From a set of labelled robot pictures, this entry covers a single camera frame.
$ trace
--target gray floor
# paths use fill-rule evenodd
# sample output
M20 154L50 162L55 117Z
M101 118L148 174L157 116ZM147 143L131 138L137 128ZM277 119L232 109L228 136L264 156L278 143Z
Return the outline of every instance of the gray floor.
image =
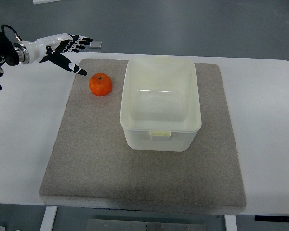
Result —
M27 41L59 33L85 35L103 42L101 52L289 61L289 0L63 0L41 5L33 5L32 0L0 0L1 24L13 26ZM0 224L7 231L39 230L44 209L0 205ZM206 222L208 230L225 230L222 216L80 208L59 208L54 230L84 230L87 219L97 214L113 219L183 219ZM237 219L239 231L289 230L289 224L259 223L253 216Z

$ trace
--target tangerine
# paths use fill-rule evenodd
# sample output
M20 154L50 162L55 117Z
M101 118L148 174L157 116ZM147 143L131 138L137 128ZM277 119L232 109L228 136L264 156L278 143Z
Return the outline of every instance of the tangerine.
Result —
M112 89L111 78L105 73L96 73L89 80L89 88L96 96L108 95Z

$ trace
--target translucent plastic box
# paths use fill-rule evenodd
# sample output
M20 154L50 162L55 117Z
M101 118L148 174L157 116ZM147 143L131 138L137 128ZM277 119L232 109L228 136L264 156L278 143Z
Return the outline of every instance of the translucent plastic box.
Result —
M201 127L195 64L168 56L130 60L120 122L133 149L186 150Z

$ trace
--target white robotic arm segment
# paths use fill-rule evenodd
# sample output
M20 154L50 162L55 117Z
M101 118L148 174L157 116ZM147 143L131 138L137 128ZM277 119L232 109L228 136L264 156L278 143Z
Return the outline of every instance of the white robotic arm segment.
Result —
M4 28L11 29L18 42L12 44L5 36ZM34 61L51 61L64 70L87 75L87 72L74 64L71 60L63 56L65 52L79 52L79 49L85 49L93 39L82 35L58 34L43 37L35 42L22 41L19 34L9 25L2 25L0 32L0 77L3 75L1 66L6 62L9 66L15 66L19 63L30 64Z
M34 61L41 62L47 56L47 47L51 47L55 51L63 42L70 42L69 34L52 35L43 37L35 42L19 41L17 42L24 53L24 59L20 60L21 64L30 64Z

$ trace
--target gray mat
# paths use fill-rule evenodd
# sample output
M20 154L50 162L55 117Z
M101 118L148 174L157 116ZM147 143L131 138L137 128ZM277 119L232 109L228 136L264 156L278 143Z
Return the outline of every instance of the gray mat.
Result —
M184 152L131 149L120 125L127 61L84 59L40 189L46 205L188 214L238 214L246 204L221 73L195 64L202 127ZM90 76L112 92L92 95Z

